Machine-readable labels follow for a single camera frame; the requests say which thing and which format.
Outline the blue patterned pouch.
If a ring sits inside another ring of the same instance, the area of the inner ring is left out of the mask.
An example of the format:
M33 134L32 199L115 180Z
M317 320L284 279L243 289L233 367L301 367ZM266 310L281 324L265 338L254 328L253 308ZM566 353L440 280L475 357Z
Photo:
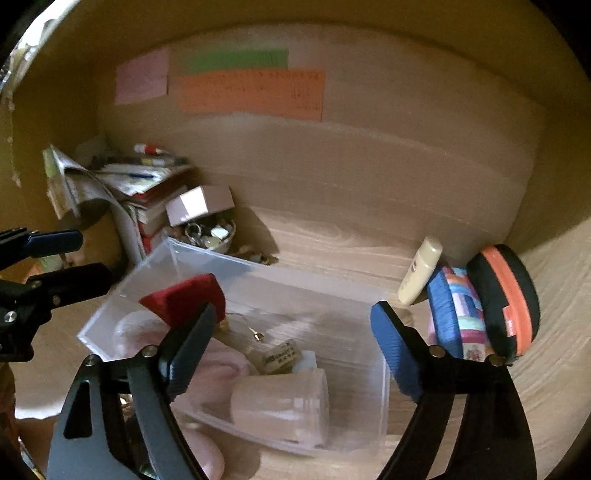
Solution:
M439 266L427 285L431 339L455 358L484 362L494 351L483 308L464 268Z

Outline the white plastic cup container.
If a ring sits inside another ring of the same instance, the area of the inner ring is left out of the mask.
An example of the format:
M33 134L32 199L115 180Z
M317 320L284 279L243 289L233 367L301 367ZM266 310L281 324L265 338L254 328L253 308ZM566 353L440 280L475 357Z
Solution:
M329 388L325 371L249 376L233 387L235 427L259 439L322 446L329 437Z

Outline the black orange round case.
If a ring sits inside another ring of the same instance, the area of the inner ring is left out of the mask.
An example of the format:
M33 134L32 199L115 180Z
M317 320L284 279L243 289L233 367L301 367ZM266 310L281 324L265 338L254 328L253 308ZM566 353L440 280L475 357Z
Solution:
M512 364L531 347L541 311L534 282L518 255L505 244L483 248L467 264L480 299L494 352Z

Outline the pink sticky note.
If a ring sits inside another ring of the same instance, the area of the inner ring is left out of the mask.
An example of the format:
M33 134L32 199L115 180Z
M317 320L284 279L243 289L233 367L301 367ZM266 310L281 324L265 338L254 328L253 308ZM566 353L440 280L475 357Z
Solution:
M166 96L168 72L168 47L120 64L115 72L115 104L130 105Z

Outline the bowl of trinkets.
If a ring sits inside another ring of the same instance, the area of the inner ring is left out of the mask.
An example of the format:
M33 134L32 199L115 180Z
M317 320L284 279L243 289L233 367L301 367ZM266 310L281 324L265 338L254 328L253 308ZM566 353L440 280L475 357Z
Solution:
M233 220L221 220L215 224L189 222L182 228L181 241L219 254L229 252L235 237L236 225Z

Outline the orange sticky note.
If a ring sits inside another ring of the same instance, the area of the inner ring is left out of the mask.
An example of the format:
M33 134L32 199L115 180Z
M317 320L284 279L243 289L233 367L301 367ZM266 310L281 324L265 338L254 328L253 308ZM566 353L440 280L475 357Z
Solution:
M249 113L318 122L324 92L325 72L276 68L179 76L171 87L171 97L188 113Z

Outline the white paper sheet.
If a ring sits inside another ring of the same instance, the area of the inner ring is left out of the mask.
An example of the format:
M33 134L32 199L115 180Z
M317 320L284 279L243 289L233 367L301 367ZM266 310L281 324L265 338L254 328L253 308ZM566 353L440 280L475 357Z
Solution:
M89 170L49 146L42 152L47 196L58 223L83 234L86 258L136 264L143 258L131 216Z

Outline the small wooden stamp block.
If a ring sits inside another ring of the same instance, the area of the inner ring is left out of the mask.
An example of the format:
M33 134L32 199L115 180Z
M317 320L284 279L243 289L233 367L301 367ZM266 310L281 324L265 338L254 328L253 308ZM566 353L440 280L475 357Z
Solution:
M283 343L263 348L253 348L246 354L246 357L252 362L259 374L276 375L290 373L297 362L303 358L300 347L293 339L283 341Z

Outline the stack of books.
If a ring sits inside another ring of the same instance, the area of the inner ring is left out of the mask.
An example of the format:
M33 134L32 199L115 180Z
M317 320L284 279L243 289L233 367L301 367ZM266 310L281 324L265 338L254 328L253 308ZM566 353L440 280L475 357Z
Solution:
M91 157L90 170L130 217L140 255L151 253L168 225L165 204L188 190L194 176L187 158L138 143L124 155L103 150Z

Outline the pink fuzzy cloth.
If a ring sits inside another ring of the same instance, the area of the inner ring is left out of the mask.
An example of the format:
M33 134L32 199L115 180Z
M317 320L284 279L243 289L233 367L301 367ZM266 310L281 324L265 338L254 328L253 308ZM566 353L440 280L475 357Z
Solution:
M256 368L239 351L211 339L195 369L187 391L175 405L186 414L206 412L229 415L233 387L239 380L256 375Z

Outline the green sticky note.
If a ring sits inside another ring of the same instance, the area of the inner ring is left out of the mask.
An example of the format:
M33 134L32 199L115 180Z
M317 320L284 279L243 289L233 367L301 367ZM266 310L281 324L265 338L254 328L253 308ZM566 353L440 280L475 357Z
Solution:
M188 74L245 69L287 69L287 49L242 49L194 54L185 60Z

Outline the clear plastic storage bin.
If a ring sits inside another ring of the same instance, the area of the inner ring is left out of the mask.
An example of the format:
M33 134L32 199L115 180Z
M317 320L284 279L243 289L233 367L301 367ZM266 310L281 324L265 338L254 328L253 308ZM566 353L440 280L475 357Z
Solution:
M235 437L277 450L315 457L373 455L388 430L390 374L370 331L370 308L384 298L379 288L342 279L263 266L169 240L160 244L107 297L78 338L105 361L123 357L118 323L132 314L148 324L152 313L142 297L199 274L213 274L226 300L228 327L217 339L254 365L270 349L294 341L315 354L329 390L327 440L271 440L232 422L228 406L186 405L187 416Z

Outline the small white pink box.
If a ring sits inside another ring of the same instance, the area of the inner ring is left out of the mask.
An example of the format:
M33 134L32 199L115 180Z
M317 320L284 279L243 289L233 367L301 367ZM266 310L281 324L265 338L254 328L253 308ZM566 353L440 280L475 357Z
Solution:
M202 185L166 204L169 225L176 227L235 207L228 186Z

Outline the cream lotion tube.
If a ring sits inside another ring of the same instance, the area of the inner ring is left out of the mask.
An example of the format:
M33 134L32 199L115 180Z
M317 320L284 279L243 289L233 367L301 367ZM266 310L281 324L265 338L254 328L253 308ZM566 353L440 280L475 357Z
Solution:
M442 253L441 242L433 236L426 236L399 286L400 303L411 305L417 300L432 277Z

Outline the red velvet pouch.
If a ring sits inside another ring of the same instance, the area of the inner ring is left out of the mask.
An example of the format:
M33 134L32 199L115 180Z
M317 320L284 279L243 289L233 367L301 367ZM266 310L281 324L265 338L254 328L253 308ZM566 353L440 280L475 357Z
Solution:
M214 307L216 323L226 317L226 301L221 286L211 273L200 274L142 297L139 304L169 327L197 318L207 305Z

